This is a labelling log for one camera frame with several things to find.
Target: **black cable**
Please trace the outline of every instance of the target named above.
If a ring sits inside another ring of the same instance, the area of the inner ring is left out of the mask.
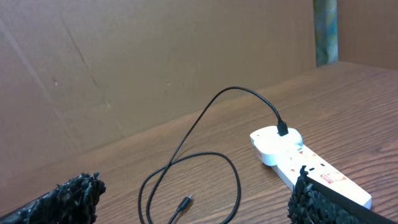
[[[153,177],[154,175],[156,175],[157,173],[159,173],[160,171],[163,171],[161,173],[160,177],[157,179],[157,182],[155,183],[154,188],[152,189],[152,191],[151,191],[151,193],[149,195],[149,198],[148,198],[148,201],[147,201],[147,205],[146,205],[146,217],[148,219],[149,224],[153,224],[152,219],[150,218],[150,203],[152,202],[152,199],[154,197],[154,194],[156,192],[157,187],[160,184],[160,181],[162,181],[162,179],[163,179],[164,175],[166,174],[166,172],[168,171],[168,169],[172,165],[174,165],[174,164],[176,164],[178,162],[181,162],[181,161],[183,161],[185,159],[189,159],[189,158],[195,157],[195,156],[202,156],[202,155],[217,155],[217,156],[221,156],[221,157],[223,157],[224,159],[226,159],[229,162],[229,164],[231,165],[232,169],[234,170],[235,178],[236,178],[236,185],[238,187],[238,193],[237,193],[235,205],[234,205],[234,208],[232,209],[232,212],[228,215],[228,217],[224,221],[221,222],[221,224],[225,224],[225,223],[230,222],[233,219],[233,217],[235,216],[236,212],[238,211],[239,204],[240,204],[240,201],[241,201],[241,183],[240,183],[240,180],[239,180],[238,172],[237,172],[234,164],[232,163],[232,161],[230,159],[228,159],[228,157],[226,157],[226,155],[218,153],[218,152],[199,152],[199,153],[196,153],[196,154],[191,154],[189,156],[185,156],[185,157],[183,157],[181,159],[177,159],[176,161],[173,161],[175,155],[177,155],[177,153],[180,150],[182,144],[188,138],[189,134],[192,132],[192,130],[197,125],[197,123],[199,122],[201,117],[205,114],[205,112],[210,107],[210,105],[216,100],[217,97],[219,97],[222,93],[224,93],[227,90],[243,90],[243,91],[246,91],[246,92],[251,93],[251,94],[255,95],[256,97],[258,97],[260,100],[265,102],[273,110],[273,112],[275,113],[275,115],[276,115],[276,117],[278,119],[277,129],[278,129],[279,135],[283,136],[283,135],[288,133],[287,132],[286,123],[282,120],[282,118],[280,118],[280,115],[279,115],[278,111],[276,110],[276,108],[268,100],[266,100],[263,96],[261,96],[260,94],[256,93],[253,90],[250,90],[250,89],[247,89],[247,88],[243,88],[243,87],[240,87],[240,86],[232,86],[232,87],[225,88],[224,90],[221,90],[219,93],[217,93],[216,96],[213,97],[213,99],[211,99],[211,101],[207,104],[206,108],[201,112],[201,114],[199,115],[197,120],[194,122],[192,127],[189,129],[189,131],[186,133],[186,135],[182,139],[181,143],[178,145],[177,149],[175,150],[173,156],[170,158],[169,162],[165,166],[160,168],[159,170],[153,172],[142,183],[140,191],[139,191],[139,195],[138,195],[138,216],[139,216],[139,219],[140,219],[142,224],[145,224],[145,222],[144,222],[144,217],[142,216],[141,198],[142,198],[142,191],[144,190],[145,184],[148,182],[148,180],[151,177]]]
[[[175,211],[174,215],[171,217],[171,219],[169,220],[169,222],[167,224],[172,224],[173,221],[175,220],[175,217],[177,217],[177,215],[180,213],[181,211]]]

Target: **white plug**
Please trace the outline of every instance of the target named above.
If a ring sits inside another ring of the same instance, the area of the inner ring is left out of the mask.
[[[279,136],[277,127],[269,126],[251,133],[250,138],[260,160],[271,166],[291,190],[300,176],[301,167],[306,166],[305,170],[313,180],[371,208],[371,195],[305,146],[296,129],[289,128],[288,134]]]

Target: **brown cardboard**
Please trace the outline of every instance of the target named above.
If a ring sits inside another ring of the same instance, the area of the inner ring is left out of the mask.
[[[5,0],[0,38],[2,179],[315,67],[311,0]]]
[[[339,59],[398,69],[398,1],[339,0]]]

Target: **label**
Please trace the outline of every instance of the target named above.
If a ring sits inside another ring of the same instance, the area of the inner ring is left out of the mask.
[[[341,180],[346,180],[347,177],[345,177],[342,173],[340,172],[333,172],[331,174],[328,174],[328,177],[332,179],[333,181],[341,181]]]
[[[321,174],[321,177],[323,180],[325,180],[326,182],[328,182],[329,184],[333,183],[334,181],[326,174]]]

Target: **table surface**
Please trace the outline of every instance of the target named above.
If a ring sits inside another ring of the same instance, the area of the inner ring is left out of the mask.
[[[310,149],[372,195],[373,211],[398,222],[397,87],[397,71],[336,62],[259,93],[300,131]],[[139,223],[137,195],[142,181],[167,163],[199,112],[3,181],[0,215],[80,172],[101,171],[107,191],[97,206],[97,223]],[[291,191],[260,162],[249,138],[275,122],[264,103],[242,94],[210,108],[178,154],[216,151],[233,161],[242,199],[231,223],[290,223],[286,216]],[[143,207],[155,181],[145,188]],[[172,166],[152,202],[154,223],[167,223],[190,194],[195,201],[177,223],[224,220],[236,198],[229,164],[218,156],[201,156]]]

